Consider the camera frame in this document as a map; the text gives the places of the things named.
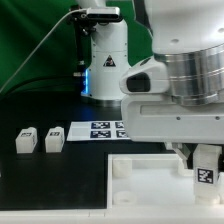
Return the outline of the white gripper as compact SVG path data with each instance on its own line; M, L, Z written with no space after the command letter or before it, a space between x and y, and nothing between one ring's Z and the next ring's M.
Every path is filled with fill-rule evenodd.
M138 142L172 142L185 169L193 168L196 144L224 144L224 104L180 106L167 97L125 96L121 103L124 128Z

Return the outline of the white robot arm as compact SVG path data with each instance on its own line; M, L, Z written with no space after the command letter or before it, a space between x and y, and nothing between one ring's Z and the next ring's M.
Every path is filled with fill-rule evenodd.
M136 142L224 145L224 0L132 0L150 56L120 79Z

